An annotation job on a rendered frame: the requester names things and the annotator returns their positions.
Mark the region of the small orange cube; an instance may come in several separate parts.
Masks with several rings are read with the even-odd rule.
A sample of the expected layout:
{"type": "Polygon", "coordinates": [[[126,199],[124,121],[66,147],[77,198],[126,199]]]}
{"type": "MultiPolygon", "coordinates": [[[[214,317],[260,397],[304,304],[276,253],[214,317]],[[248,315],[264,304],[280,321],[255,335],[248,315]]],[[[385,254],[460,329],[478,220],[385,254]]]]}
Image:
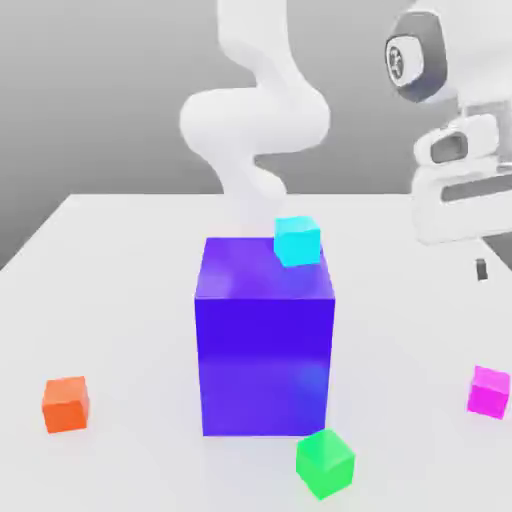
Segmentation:
{"type": "Polygon", "coordinates": [[[85,429],[90,400],[84,376],[52,379],[46,382],[42,412],[50,434],[85,429]]]}

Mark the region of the large blue box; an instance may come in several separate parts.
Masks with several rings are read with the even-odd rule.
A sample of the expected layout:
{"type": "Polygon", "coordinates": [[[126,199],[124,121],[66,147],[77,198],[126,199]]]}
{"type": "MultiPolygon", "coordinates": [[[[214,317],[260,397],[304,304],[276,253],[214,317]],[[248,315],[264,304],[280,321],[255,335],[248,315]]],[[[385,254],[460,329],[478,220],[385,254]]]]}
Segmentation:
{"type": "Polygon", "coordinates": [[[324,428],[335,315],[325,260],[285,267],[270,238],[209,237],[194,307],[204,435],[324,428]]]}

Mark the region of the small cyan cube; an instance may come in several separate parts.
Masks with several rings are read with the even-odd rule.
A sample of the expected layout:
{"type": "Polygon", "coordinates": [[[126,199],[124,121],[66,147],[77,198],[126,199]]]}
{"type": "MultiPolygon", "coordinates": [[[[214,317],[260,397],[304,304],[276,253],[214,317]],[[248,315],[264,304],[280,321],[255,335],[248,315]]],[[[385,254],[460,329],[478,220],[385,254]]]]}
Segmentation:
{"type": "Polygon", "coordinates": [[[310,216],[278,218],[275,221],[274,252],[284,267],[318,264],[321,233],[310,216]]]}

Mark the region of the small green cube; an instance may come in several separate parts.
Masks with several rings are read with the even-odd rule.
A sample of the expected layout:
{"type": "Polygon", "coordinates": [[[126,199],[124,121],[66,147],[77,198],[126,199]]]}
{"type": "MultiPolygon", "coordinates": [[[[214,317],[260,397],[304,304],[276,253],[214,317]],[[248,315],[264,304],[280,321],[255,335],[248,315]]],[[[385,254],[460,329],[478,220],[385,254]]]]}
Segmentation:
{"type": "Polygon", "coordinates": [[[332,429],[297,443],[296,472],[319,500],[350,486],[354,468],[354,451],[332,429]]]}

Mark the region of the small magenta cube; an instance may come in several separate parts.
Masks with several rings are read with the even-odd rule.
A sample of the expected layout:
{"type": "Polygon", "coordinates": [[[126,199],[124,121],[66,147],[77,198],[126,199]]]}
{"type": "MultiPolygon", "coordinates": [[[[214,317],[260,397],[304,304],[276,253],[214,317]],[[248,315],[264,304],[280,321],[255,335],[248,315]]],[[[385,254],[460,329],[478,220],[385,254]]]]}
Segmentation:
{"type": "Polygon", "coordinates": [[[511,377],[506,372],[476,366],[470,385],[467,410],[502,420],[510,396],[511,377]]]}

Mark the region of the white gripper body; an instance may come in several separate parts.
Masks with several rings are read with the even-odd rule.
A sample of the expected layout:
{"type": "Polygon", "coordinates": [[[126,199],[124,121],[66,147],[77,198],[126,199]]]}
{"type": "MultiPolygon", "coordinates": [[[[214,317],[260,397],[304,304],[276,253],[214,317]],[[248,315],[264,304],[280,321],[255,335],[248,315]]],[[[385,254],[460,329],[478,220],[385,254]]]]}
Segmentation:
{"type": "Polygon", "coordinates": [[[455,242],[512,232],[512,190],[445,201],[445,188],[500,178],[496,161],[421,166],[411,185],[412,216],[424,244],[455,242]]]}

